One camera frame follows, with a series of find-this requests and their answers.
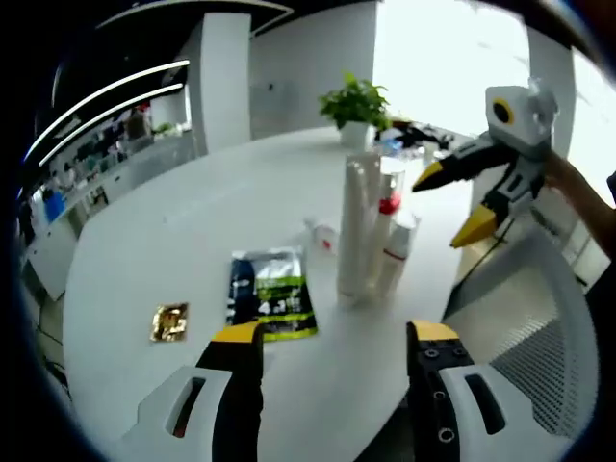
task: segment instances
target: ceiling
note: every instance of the ceiling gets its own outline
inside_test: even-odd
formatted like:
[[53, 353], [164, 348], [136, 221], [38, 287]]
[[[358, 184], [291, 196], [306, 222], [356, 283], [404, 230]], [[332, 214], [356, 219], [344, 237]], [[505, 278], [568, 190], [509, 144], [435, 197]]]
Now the ceiling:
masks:
[[[30, 72], [24, 73], [25, 85], [30, 86], [27, 95], [31, 103], [29, 109], [32, 110], [30, 120], [34, 120], [34, 124], [30, 122], [28, 125], [31, 130], [26, 135], [26, 149], [61, 114], [94, 91], [127, 75], [174, 61], [206, 12], [250, 13], [252, 31], [264, 32], [307, 14], [360, 1], [272, 0], [272, 3], [294, 11], [266, 28], [264, 26], [284, 11], [221, 0], [175, 0], [164, 5], [156, 0], [53, 2], [49, 12], [42, 12], [37, 7], [37, 17], [31, 18], [32, 30], [33, 34], [42, 35], [39, 40], [31, 40], [34, 45], [31, 56], [36, 59], [26, 60], [25, 67]], [[555, 16], [536, 3], [514, 0], [493, 0], [489, 3], [521, 13], [529, 25], [563, 44], [581, 47]], [[75, 17], [79, 17], [78, 22], [70, 19]], [[89, 120], [136, 94], [158, 89], [163, 85], [162, 77], [162, 73], [152, 74], [105, 93], [80, 110], [78, 116], [82, 121]], [[173, 82], [184, 82], [185, 79], [186, 68], [175, 75]], [[58, 142], [58, 139], [52, 138], [53, 135], [50, 133], [33, 150], [26, 163], [28, 170], [38, 170], [38, 161]]]

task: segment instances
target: white round table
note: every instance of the white round table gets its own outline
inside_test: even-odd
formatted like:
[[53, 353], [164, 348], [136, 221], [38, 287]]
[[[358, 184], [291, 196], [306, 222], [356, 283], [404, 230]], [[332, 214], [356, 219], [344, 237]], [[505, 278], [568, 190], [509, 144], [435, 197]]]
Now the white round table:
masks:
[[[87, 223], [64, 298], [64, 361], [95, 443], [128, 431], [139, 402], [223, 328], [231, 251], [305, 244], [304, 218], [340, 216], [348, 153], [330, 128], [254, 141], [177, 167]], [[407, 190], [422, 170], [409, 163]], [[320, 332], [265, 347], [260, 460], [350, 461], [387, 422], [408, 384], [405, 324], [444, 313], [461, 256], [449, 242], [471, 191], [404, 197], [422, 221], [387, 306], [336, 306], [335, 257], [308, 247]], [[156, 307], [179, 301], [190, 304], [187, 340], [151, 343]]]

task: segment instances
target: black screw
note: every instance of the black screw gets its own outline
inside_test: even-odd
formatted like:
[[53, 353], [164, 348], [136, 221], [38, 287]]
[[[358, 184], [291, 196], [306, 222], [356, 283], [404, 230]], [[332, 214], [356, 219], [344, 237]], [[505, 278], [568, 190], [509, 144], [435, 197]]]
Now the black screw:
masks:
[[439, 441], [441, 443], [451, 443], [455, 438], [455, 433], [451, 428], [441, 428], [439, 430]]
[[439, 357], [439, 352], [436, 349], [427, 349], [423, 352], [426, 358], [434, 359]]

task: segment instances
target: green plant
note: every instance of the green plant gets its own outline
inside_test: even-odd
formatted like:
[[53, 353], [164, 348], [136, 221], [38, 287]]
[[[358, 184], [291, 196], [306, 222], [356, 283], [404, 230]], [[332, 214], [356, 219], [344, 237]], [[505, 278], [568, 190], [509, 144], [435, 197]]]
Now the green plant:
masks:
[[385, 112], [385, 106], [389, 103], [379, 90], [386, 88], [374, 86], [370, 80], [357, 80], [347, 72], [344, 88], [319, 97], [320, 114], [336, 122], [339, 130], [352, 121], [367, 122], [378, 130], [385, 130], [392, 122]]
[[164, 122], [161, 123], [158, 127], [156, 127], [153, 131], [154, 134], [157, 135], [159, 133], [164, 133], [168, 130], [171, 130], [173, 128], [173, 125], [171, 125], [169, 122]]

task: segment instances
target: hand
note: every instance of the hand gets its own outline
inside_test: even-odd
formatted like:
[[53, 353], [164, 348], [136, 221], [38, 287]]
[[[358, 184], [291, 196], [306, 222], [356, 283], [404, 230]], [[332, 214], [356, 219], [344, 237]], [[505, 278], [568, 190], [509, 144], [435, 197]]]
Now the hand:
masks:
[[566, 194], [574, 168], [555, 152], [550, 152], [546, 161], [545, 184]]

